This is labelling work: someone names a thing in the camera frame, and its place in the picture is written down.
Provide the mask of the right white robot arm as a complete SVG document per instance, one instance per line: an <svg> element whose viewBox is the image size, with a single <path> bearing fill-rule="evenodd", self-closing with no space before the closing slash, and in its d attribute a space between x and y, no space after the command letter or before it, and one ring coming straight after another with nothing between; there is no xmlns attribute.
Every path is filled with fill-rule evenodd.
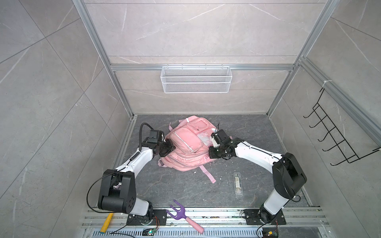
<svg viewBox="0 0 381 238"><path fill-rule="evenodd" d="M232 139L223 130L212 133L211 141L213 145L208 151L211 159L228 160L232 157L246 159L272 174L274 189L259 210L259 217L263 223L273 220L307 182L307 176L291 153L279 154L266 151L243 139Z"/></svg>

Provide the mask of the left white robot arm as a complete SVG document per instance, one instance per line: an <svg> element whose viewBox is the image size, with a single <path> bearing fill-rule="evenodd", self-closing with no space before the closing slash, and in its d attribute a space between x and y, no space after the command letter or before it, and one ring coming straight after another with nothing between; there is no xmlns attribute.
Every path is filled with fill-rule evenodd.
<svg viewBox="0 0 381 238"><path fill-rule="evenodd" d="M137 197L136 177L155 156L165 157L175 149L171 140L159 130L151 130L141 140L136 152L122 165L106 170L101 178L98 208L112 213L125 213L147 218L153 217L152 203Z"/></svg>

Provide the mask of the pink school backpack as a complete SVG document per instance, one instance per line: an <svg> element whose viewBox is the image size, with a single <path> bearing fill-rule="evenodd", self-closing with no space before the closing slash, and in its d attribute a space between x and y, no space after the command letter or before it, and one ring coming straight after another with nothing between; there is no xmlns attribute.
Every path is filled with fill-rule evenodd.
<svg viewBox="0 0 381 238"><path fill-rule="evenodd" d="M179 120L179 124L173 128L168 126L169 133L165 140L170 140L175 149L158 160L158 166L173 168L186 172L200 168L212 183L216 182L213 175L204 167L213 162L208 151L213 145L211 135L216 132L216 126L205 118L190 116Z"/></svg>

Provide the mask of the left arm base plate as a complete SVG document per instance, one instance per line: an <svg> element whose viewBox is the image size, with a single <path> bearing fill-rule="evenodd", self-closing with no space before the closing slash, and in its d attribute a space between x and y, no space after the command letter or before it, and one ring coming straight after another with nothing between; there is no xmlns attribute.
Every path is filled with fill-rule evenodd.
<svg viewBox="0 0 381 238"><path fill-rule="evenodd" d="M147 216L128 215L128 226L164 226L167 222L167 213L165 209L153 209Z"/></svg>

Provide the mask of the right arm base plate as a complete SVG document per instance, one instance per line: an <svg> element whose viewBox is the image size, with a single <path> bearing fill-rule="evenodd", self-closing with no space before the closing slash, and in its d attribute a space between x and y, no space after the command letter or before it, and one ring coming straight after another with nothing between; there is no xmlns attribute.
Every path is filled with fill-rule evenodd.
<svg viewBox="0 0 381 238"><path fill-rule="evenodd" d="M282 210L272 215L265 209L244 209L241 216L246 220L247 225L286 225Z"/></svg>

